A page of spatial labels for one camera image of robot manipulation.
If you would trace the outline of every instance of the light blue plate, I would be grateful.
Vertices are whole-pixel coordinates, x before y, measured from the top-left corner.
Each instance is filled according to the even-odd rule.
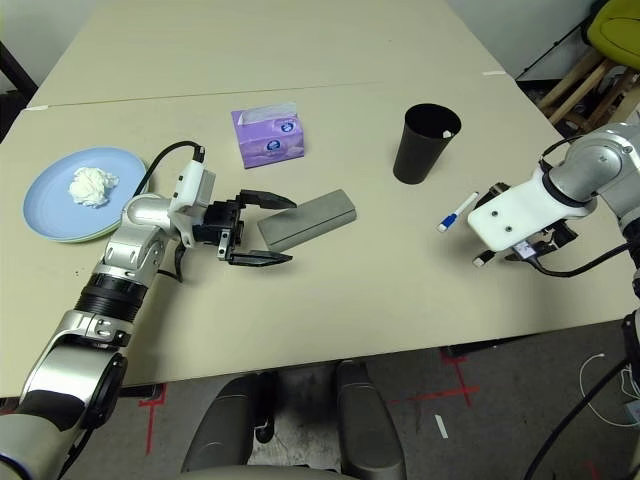
[[[74,172],[97,167],[118,177],[108,201],[98,208],[73,202],[68,192]],[[142,161],[126,150],[97,147],[68,155],[40,174],[24,198],[24,218],[36,233],[57,242],[82,242],[104,235],[120,223],[122,208],[145,173]]]

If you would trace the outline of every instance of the marker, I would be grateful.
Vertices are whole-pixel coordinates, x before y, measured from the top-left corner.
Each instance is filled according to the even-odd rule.
[[[469,195],[469,197],[464,202],[462,202],[462,205],[456,208],[453,213],[448,215],[444,220],[440,222],[440,225],[438,225],[438,231],[446,232],[451,227],[451,225],[455,223],[460,214],[464,212],[467,207],[471,205],[476,198],[478,198],[479,195],[480,193],[478,192],[473,192],[471,195]]]

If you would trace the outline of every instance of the gray eraser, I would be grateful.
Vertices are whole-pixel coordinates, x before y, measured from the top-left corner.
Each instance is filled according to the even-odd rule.
[[[283,252],[356,219],[356,207],[342,190],[310,200],[258,222],[269,250]]]

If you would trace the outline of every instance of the wooden stool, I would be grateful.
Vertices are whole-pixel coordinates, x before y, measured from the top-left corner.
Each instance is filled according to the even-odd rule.
[[[587,53],[538,103],[538,108],[553,125],[565,118],[578,125],[584,132],[607,123],[609,107],[620,94],[632,88],[636,74],[640,70],[640,1],[610,0],[594,18],[589,27],[588,36],[594,49]],[[627,67],[624,74],[588,118],[571,112],[571,109],[587,93],[596,88],[613,67],[619,65]],[[557,108],[552,107],[585,76],[586,79],[562,105]],[[633,95],[627,97],[629,100],[634,98]]]

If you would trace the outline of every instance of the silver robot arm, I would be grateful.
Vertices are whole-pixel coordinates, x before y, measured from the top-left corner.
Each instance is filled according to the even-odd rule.
[[[495,252],[511,249],[513,253],[507,259],[527,261],[543,273],[565,277],[582,273],[585,270],[545,272],[537,258],[577,237],[565,220],[589,215],[596,208],[598,196],[615,214],[627,240],[618,250],[629,250],[636,265],[633,290],[640,298],[640,126],[637,125],[605,125],[576,140],[558,166],[541,161],[529,181],[511,188],[504,184],[492,187],[468,217],[471,228],[489,248],[474,263],[482,266]],[[534,240],[540,233],[551,235],[551,239]],[[623,332],[634,377],[640,382],[640,310],[624,319]]]
[[[200,147],[178,177],[171,199],[144,194],[125,205],[104,257],[33,367],[18,408],[0,416],[1,479],[59,478],[91,432],[109,419],[126,372],[133,321],[170,240],[179,240],[182,253],[197,242],[218,245],[218,258],[236,265],[291,259],[274,252],[239,254],[234,247],[242,234],[240,210],[247,203],[274,209],[295,203],[243,190],[235,200],[209,205],[215,176],[203,161]],[[181,278],[182,253],[176,255],[176,279]]]
[[[640,127],[606,125],[576,140],[556,167],[478,206],[471,228],[492,251],[513,248],[555,222],[589,215],[600,196],[624,233],[640,217]]]

